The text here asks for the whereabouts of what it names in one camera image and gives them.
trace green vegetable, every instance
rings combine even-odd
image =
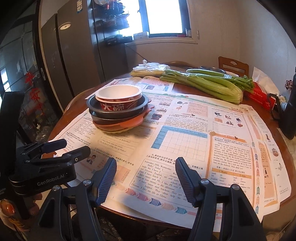
[[[248,92],[253,93],[254,83],[252,79],[248,79],[248,77],[245,75],[244,77],[236,77],[229,74],[223,74],[218,73],[210,70],[204,70],[204,69],[189,69],[187,70],[188,73],[196,74],[204,79],[211,80],[211,77],[215,78],[222,78],[227,81],[232,82],[237,87],[239,87],[241,90],[245,90]]]
[[[219,99],[239,104],[242,100],[242,91],[233,83],[223,78],[213,76],[207,79],[196,74],[181,73],[167,69],[160,77],[161,80],[195,87]]]

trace white box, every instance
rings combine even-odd
[[[147,38],[149,38],[149,32],[146,31],[146,32],[143,32],[143,33],[134,34],[133,38],[134,38],[134,40],[147,39]]]

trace red box on window sill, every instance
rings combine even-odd
[[[246,92],[244,91],[244,95],[248,96],[250,99],[256,101],[259,103],[264,109],[268,110],[270,112],[270,104],[267,100],[267,94],[265,94],[260,86],[254,82],[255,88],[254,88],[254,93]],[[274,104],[276,100],[274,98],[270,98],[270,103],[271,103],[271,109],[273,109]]]

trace window sill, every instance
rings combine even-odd
[[[141,44],[154,44],[154,43],[188,43],[197,44],[193,38],[181,38],[181,37],[155,37],[147,39],[137,39],[125,45],[141,45]]]

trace screw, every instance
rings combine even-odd
[[[91,180],[86,179],[86,180],[83,181],[83,185],[87,186],[89,184],[91,184]]]
[[[203,185],[207,185],[207,184],[209,184],[209,180],[208,180],[208,179],[201,179],[200,182],[201,182]]]
[[[57,191],[60,189],[60,186],[59,185],[55,185],[53,188],[52,188],[54,191]]]
[[[233,185],[232,185],[232,188],[233,188],[234,190],[239,190],[239,185],[237,185],[237,184],[233,184]]]

